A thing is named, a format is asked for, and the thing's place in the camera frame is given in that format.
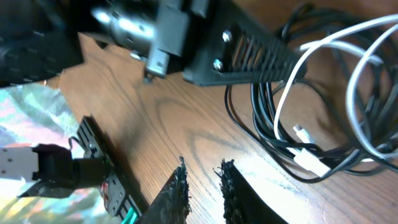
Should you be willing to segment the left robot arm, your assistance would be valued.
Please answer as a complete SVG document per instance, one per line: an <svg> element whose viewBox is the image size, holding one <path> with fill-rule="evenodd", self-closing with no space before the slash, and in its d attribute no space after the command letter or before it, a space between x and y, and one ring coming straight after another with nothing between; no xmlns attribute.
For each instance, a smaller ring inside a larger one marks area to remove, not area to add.
<svg viewBox="0 0 398 224"><path fill-rule="evenodd" d="M1 86L81 65L80 35L144 62L144 78L181 72L197 86L287 80L298 56L232 1L1 2Z"/></svg>

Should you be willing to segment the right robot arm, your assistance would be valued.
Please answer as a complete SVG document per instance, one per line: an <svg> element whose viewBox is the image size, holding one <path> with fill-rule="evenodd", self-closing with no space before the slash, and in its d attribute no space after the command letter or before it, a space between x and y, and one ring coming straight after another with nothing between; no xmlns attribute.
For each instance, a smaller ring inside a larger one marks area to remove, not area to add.
<svg viewBox="0 0 398 224"><path fill-rule="evenodd" d="M284 223L262 201L232 162L222 162L221 191L227 223ZM185 164L178 166L150 204L139 204L132 181L106 149L91 147L82 158L57 145L1 149L1 178L17 180L17 197L67 198L96 188L104 208L122 223L185 223L191 211Z"/></svg>

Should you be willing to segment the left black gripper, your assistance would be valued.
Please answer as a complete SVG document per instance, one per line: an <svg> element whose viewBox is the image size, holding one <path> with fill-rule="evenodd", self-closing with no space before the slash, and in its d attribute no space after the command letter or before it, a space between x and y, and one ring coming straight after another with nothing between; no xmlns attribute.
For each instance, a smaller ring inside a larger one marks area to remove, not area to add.
<svg viewBox="0 0 398 224"><path fill-rule="evenodd" d="M91 1L90 37L130 50L144 77L197 86L279 82L299 56L233 1Z"/></svg>

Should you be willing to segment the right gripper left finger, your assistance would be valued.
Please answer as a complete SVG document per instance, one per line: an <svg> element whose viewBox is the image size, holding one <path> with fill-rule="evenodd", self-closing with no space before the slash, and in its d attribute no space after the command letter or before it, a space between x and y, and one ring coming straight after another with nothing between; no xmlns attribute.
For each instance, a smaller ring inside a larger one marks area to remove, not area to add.
<svg viewBox="0 0 398 224"><path fill-rule="evenodd" d="M148 210L136 221L139 224L186 224L190 213L189 184L185 160L171 174Z"/></svg>

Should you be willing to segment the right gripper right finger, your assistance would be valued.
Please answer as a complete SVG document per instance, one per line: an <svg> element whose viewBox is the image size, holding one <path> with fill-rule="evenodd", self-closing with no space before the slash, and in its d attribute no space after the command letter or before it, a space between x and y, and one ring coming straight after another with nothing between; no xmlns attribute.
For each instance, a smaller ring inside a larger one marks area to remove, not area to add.
<svg viewBox="0 0 398 224"><path fill-rule="evenodd" d="M219 169L217 176L221 180L223 217L227 224L287 223L260 198L233 160L222 160Z"/></svg>

